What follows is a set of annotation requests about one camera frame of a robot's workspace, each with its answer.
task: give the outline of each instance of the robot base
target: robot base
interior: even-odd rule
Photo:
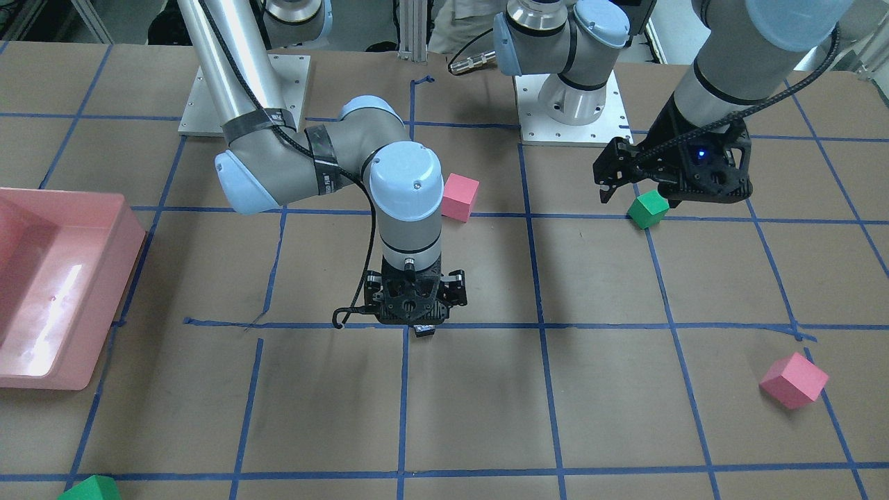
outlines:
[[[307,55],[276,55],[268,56],[272,68],[281,78],[281,89],[284,94],[284,103],[293,113],[293,119],[299,124],[302,121],[302,109],[306,101],[306,88],[308,87]],[[204,72],[198,68],[195,83],[191,85],[191,93],[188,95],[185,110],[182,111],[182,121],[179,123],[180,135],[195,135],[200,137],[222,137],[219,115],[216,106],[213,105],[207,83],[204,81]]]
[[[548,76],[516,77],[518,123],[522,126],[523,144],[603,147],[612,137],[623,137],[630,144],[633,143],[633,134],[629,131],[627,113],[613,72],[606,84],[608,100],[602,114],[589,125],[565,125],[549,117],[537,99]]]

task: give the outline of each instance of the person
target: person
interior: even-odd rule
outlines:
[[[490,29],[507,0],[444,0],[429,39],[430,52],[454,54]]]

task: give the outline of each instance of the metal plate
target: metal plate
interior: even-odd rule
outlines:
[[[535,146],[602,147],[612,137],[623,137],[632,143],[627,113],[623,109],[621,91],[612,72],[608,77],[608,99],[598,120],[589,125],[565,125],[547,115],[537,101],[543,82],[549,75],[516,77],[518,123],[522,126],[522,143]]]
[[[269,55],[272,68],[281,77],[281,89],[284,92],[284,103],[293,113],[293,119],[297,124],[302,122],[302,109],[306,102],[306,88],[308,87],[307,55]],[[181,135],[196,135],[201,137],[222,137],[219,116],[216,107],[207,90],[203,71],[198,68],[195,83],[191,85],[191,93],[185,110],[182,111],[182,121],[179,123]]]

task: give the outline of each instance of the green cube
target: green cube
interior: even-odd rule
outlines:
[[[62,493],[59,500],[121,500],[117,485],[105,476],[90,476]]]
[[[669,203],[657,191],[648,191],[638,196],[627,211],[639,229],[649,228],[661,221],[669,210]]]

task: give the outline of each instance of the pink bin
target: pink bin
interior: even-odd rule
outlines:
[[[86,387],[144,238],[122,195],[0,188],[0,387]]]

